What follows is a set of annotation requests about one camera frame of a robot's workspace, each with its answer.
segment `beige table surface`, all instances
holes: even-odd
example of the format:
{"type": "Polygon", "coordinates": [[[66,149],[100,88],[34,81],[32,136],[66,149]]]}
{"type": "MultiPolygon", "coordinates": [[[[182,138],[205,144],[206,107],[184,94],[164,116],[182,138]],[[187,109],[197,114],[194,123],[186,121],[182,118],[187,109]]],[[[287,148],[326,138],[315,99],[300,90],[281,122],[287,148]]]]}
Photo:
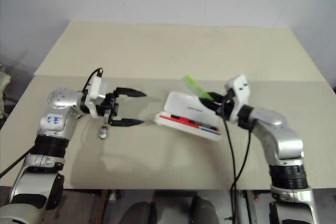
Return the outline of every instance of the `beige table surface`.
{"type": "MultiPolygon", "coordinates": [[[[269,28],[70,23],[0,131],[0,170],[32,146],[48,93],[60,86],[80,89],[100,66],[110,91],[124,86],[148,94],[120,100],[121,116],[146,123],[114,127],[100,141],[101,121],[82,118],[67,148],[66,188],[227,188],[226,138],[214,143],[152,122],[169,91],[187,91],[180,81],[186,73],[218,92],[225,80],[245,73],[251,105],[283,113],[302,137],[310,185],[336,187],[336,97],[291,31],[269,28]]],[[[230,128],[239,165],[247,132],[230,128]]],[[[239,188],[269,188],[262,152],[253,139],[239,188]]],[[[18,169],[0,184],[11,185],[18,169]]]]}

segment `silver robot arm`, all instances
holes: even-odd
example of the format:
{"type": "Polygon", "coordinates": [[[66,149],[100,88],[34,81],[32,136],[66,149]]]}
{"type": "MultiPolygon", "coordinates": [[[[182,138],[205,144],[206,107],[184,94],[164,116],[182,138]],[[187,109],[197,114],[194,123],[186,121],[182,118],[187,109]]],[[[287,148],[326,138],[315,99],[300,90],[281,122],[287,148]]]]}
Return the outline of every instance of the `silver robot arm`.
{"type": "Polygon", "coordinates": [[[250,89],[243,74],[229,80],[225,89],[225,96],[210,93],[215,102],[200,101],[231,123],[252,129],[261,141],[272,180],[270,190],[276,200],[270,204],[270,223],[318,224],[314,196],[303,167],[302,139],[283,115],[247,105],[250,89]]]}
{"type": "Polygon", "coordinates": [[[117,115],[116,99],[120,94],[142,97],[144,93],[127,88],[116,88],[107,94],[102,81],[102,69],[90,77],[82,91],[68,88],[54,90],[47,99],[47,109],[40,120],[35,144],[24,163],[10,192],[9,204],[0,208],[0,224],[38,224],[45,211],[58,206],[63,190],[64,176],[59,174],[65,163],[66,147],[71,140],[78,118],[90,114],[104,116],[112,126],[132,126],[142,123],[136,119],[114,120],[117,115]]]}

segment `red stripe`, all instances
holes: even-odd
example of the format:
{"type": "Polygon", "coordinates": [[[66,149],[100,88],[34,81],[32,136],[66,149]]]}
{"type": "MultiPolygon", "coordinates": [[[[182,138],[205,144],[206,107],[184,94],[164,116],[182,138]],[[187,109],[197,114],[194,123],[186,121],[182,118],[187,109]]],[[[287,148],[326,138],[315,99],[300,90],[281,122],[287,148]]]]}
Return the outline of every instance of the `red stripe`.
{"type": "Polygon", "coordinates": [[[173,122],[176,122],[176,123],[185,124],[185,125],[197,128],[197,129],[200,128],[197,124],[190,123],[190,122],[188,122],[186,120],[180,120],[180,119],[170,118],[170,117],[164,116],[164,115],[160,115],[160,117],[161,118],[165,118],[165,119],[170,120],[170,121],[173,121],[173,122]]]}

